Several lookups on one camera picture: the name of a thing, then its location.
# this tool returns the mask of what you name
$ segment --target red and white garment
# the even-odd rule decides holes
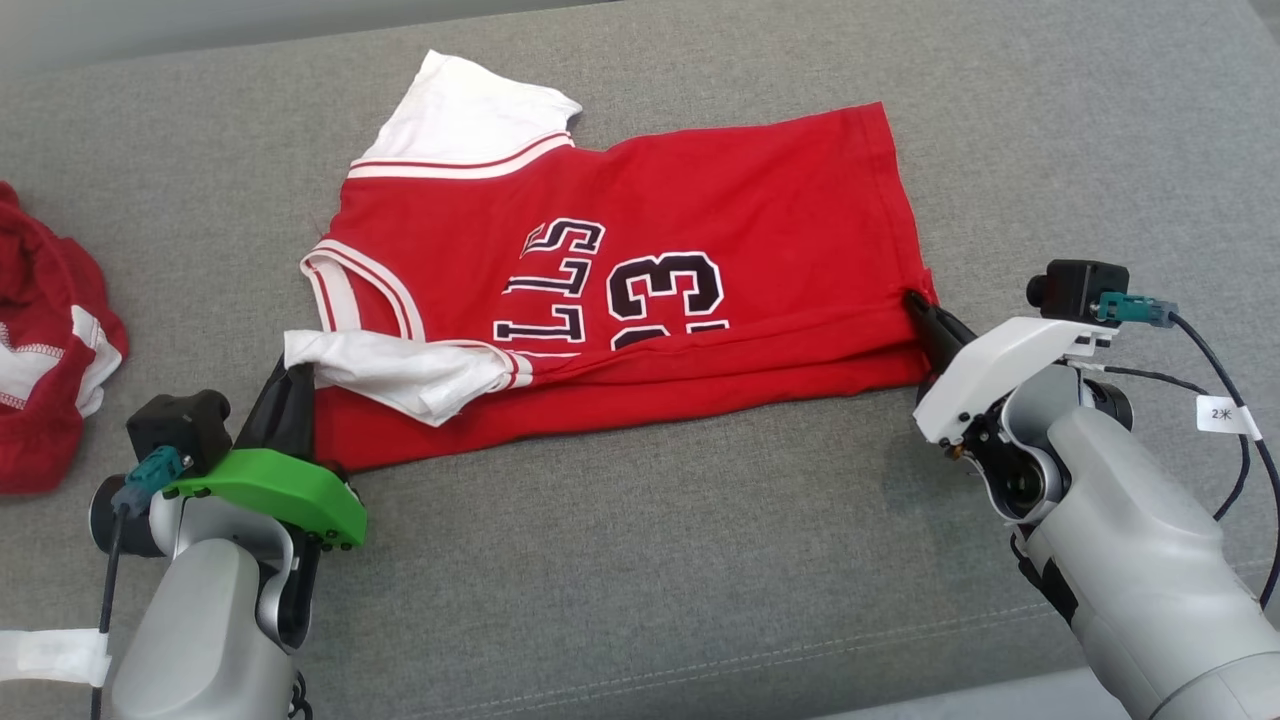
[[[0,183],[0,492],[58,486],[127,354],[97,264]]]
[[[918,382],[932,297],[881,105],[576,147],[559,91],[430,53],[302,260],[352,470]]]

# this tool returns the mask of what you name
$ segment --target white strap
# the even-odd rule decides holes
[[[513,383],[512,356],[495,347],[369,331],[288,331],[284,366],[302,363],[315,365],[317,386],[347,388],[433,428],[476,397]]]
[[[111,656],[97,630],[0,630],[0,680],[61,680],[101,688]]]

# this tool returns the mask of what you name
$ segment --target red jersey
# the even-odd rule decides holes
[[[881,105],[579,149],[558,91],[431,53],[302,261],[352,470],[918,382],[932,297]]]

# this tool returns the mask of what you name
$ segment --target cable label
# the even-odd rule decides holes
[[[1230,397],[1199,395],[1196,397],[1196,428],[1206,433],[1230,433],[1262,439],[1262,432],[1248,406],[1236,407]]]

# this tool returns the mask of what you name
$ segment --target gray cushion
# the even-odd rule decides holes
[[[161,56],[0,91],[0,177],[106,273],[131,359],[63,487],[0,501],[0,628],[90,626],[97,482],[123,420],[211,387],[238,425],[317,327],[298,258],[429,47],[562,88],[580,145],[883,100],[925,260],[984,331],[1052,258],[1178,300],[1280,428],[1280,53],[1243,0],[618,3]],[[1175,332],[1108,360],[1212,380]],[[1121,380],[1138,436],[1204,503],[1236,445],[1190,398]],[[301,656],[317,717],[800,717],[1059,670],[1071,634],[1021,580],[913,392],[536,439],[357,479],[371,542],[325,557]],[[1226,520],[1254,587],[1261,473]],[[123,652],[164,571],[128,559]],[[87,692],[0,688],[5,717]]]

